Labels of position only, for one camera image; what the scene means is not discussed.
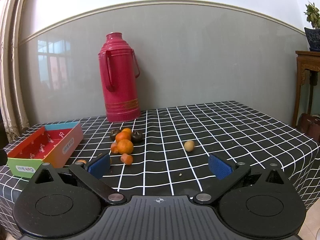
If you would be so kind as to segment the small orange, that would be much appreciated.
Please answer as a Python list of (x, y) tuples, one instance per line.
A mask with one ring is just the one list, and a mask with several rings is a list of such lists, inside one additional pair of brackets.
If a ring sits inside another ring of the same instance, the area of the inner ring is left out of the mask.
[(86, 164), (86, 163), (87, 163), (87, 161), (85, 161), (85, 160), (83, 160), (83, 159), (77, 160), (77, 161), (75, 162), (76, 165), (82, 165), (82, 164)]
[(131, 129), (130, 128), (124, 128), (124, 129), (122, 129), (121, 130), (122, 132), (127, 132), (127, 133), (129, 133), (129, 134), (131, 134), (132, 133), (132, 131), (131, 131)]

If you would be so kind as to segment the large front orange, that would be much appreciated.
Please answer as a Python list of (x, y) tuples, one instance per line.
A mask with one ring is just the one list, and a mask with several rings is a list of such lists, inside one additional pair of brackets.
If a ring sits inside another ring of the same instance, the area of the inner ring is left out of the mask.
[(130, 140), (123, 139), (117, 143), (117, 149), (120, 154), (131, 154), (134, 150), (134, 145)]

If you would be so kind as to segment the dark mangosteen left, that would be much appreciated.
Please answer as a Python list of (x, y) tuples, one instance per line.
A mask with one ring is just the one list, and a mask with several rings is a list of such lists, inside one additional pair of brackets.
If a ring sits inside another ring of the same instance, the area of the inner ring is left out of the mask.
[(115, 141), (117, 134), (120, 133), (120, 132), (121, 132), (120, 129), (112, 129), (112, 130), (110, 131), (110, 139), (111, 139), (112, 141)]

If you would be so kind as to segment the dark mangosteen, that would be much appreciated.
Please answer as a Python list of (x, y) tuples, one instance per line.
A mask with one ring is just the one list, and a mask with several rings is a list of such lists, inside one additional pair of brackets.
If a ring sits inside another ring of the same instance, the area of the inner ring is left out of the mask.
[(120, 132), (121, 132), (120, 129), (112, 129), (112, 130), (110, 131), (110, 139), (111, 139), (112, 141), (115, 141), (117, 134), (120, 133)]
[(140, 131), (133, 131), (131, 134), (132, 142), (140, 142), (144, 139), (144, 135)]

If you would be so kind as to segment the small yellow-brown fruit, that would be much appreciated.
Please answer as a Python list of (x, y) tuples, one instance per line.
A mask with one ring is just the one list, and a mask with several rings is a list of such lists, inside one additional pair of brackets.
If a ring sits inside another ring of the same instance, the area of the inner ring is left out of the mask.
[(186, 152), (192, 152), (195, 148), (195, 142), (193, 140), (188, 140), (184, 143), (184, 149)]

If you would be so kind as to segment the colourful cardboard box tray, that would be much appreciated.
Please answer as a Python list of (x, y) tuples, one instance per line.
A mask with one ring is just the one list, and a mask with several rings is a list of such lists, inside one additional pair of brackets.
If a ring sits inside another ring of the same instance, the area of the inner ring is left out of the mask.
[(14, 176), (28, 179), (43, 163), (62, 168), (83, 138), (79, 122), (42, 126), (9, 151), (7, 165)]

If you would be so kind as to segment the dark mangosteen right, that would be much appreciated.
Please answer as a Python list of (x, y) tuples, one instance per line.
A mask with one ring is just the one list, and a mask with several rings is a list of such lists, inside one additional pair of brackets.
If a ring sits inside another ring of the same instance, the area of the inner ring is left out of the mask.
[(133, 131), (131, 134), (132, 142), (140, 142), (144, 139), (144, 135), (140, 131)]

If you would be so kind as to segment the black white checked tablecloth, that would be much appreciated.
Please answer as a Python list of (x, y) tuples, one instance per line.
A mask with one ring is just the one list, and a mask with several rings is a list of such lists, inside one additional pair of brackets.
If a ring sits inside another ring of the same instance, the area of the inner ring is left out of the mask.
[[(154, 109), (123, 123), (97, 116), (38, 124), (5, 150), (67, 122), (79, 122), (84, 138), (64, 167), (43, 163), (30, 179), (1, 167), (1, 226), (16, 239), (298, 239), (319, 198), (319, 144), (235, 101)], [(110, 131), (126, 127), (144, 135), (131, 140), (130, 166), (110, 149)], [(106, 203), (69, 170), (103, 153), (111, 167), (101, 181), (125, 203)], [(196, 204), (193, 197), (218, 181), (212, 153), (251, 173), (212, 204)]]

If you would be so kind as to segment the red thermos flask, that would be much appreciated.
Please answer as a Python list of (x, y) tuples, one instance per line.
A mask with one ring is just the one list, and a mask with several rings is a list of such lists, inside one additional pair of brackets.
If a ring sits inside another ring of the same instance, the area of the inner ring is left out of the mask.
[(140, 69), (135, 51), (122, 38), (122, 33), (106, 35), (98, 59), (107, 120), (126, 122), (140, 117), (136, 89)]

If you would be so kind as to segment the potted green plant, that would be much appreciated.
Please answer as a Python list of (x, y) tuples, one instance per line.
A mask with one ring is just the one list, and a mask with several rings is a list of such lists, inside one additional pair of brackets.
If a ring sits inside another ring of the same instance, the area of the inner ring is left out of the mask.
[(306, 11), (306, 21), (309, 22), (312, 28), (304, 28), (306, 38), (308, 40), (310, 51), (319, 52), (320, 51), (320, 18), (319, 18), (319, 9), (315, 7), (314, 3), (308, 3), (305, 5)]

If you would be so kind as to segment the beige curtain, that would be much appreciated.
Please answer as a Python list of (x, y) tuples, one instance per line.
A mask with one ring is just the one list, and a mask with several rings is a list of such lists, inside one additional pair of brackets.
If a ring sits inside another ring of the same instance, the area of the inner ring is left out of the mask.
[(9, 142), (29, 127), (20, 81), (19, 35), (24, 0), (1, 0), (1, 115)]

